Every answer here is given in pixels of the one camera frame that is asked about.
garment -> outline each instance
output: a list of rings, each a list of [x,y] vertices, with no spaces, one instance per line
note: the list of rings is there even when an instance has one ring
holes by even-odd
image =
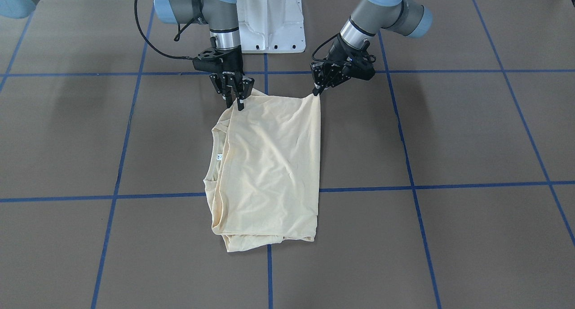
[[[228,252],[316,235],[320,99],[253,90],[246,107],[222,113],[212,129],[205,184],[212,230]]]

cloth fold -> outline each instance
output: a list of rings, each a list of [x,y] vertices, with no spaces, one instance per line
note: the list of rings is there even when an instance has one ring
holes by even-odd
[[[312,242],[318,224],[320,99],[253,90],[243,111],[228,108],[212,129],[204,179],[212,231],[228,252]]]

folded cloth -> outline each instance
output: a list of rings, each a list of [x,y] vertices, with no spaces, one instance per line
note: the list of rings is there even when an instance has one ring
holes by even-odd
[[[320,99],[253,90],[243,111],[228,108],[212,129],[205,180],[212,231],[228,252],[312,242],[318,225]]]

table surface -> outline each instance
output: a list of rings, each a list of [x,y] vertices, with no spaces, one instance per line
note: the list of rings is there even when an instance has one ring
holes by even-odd
[[[358,2],[302,1],[305,53],[245,56],[268,94],[310,93]],[[383,31],[376,76],[322,95],[316,242],[241,254],[203,194],[224,102],[144,45],[133,0],[0,18],[0,307],[572,307],[575,9],[417,1],[425,37]],[[209,46],[139,8],[162,50]]]

white mounting bracket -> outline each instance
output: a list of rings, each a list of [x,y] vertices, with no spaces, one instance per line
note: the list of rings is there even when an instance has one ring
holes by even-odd
[[[301,0],[238,0],[243,53],[305,50]]]

